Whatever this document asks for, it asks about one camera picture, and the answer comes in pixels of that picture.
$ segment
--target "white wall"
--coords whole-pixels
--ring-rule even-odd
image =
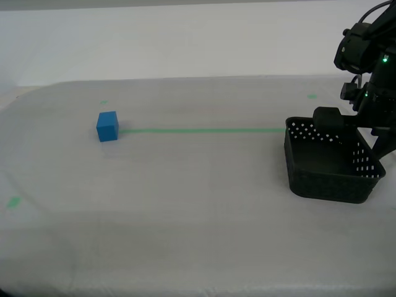
[[[380,2],[0,12],[0,83],[340,73],[343,29]]]

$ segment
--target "perforated basket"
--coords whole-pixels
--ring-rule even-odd
[[[286,120],[289,185],[296,195],[362,203],[385,169],[358,130],[319,133],[312,118]]]

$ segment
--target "cable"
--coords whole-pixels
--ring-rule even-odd
[[[358,88],[361,88],[362,80],[361,80],[361,75],[360,74],[355,75],[351,82],[354,83],[354,82],[356,82],[356,80],[358,80]]]
[[[386,6],[386,5],[391,4],[391,3],[392,3],[392,0],[389,0],[389,1],[383,2],[383,3],[381,3],[381,4],[378,4],[377,6],[374,6],[372,9],[370,9],[369,11],[367,11],[367,12],[359,19],[359,22],[358,22],[358,23],[363,23],[364,19],[365,19],[366,17],[368,17],[369,14],[371,14],[372,12],[376,11],[377,9],[380,9],[380,8]]]

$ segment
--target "green tape line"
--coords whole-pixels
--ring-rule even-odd
[[[198,133],[281,133],[285,128],[235,128],[235,129],[122,129],[119,133],[159,133],[159,134],[198,134]]]
[[[7,208],[8,209],[14,209],[14,208],[16,208],[19,204],[20,204],[20,202],[22,201],[22,198],[21,197],[18,197],[18,196],[12,196],[11,198],[10,198],[10,201],[7,203]]]

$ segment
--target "cube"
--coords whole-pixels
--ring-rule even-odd
[[[100,142],[118,139],[118,120],[115,111],[99,114],[97,131]]]

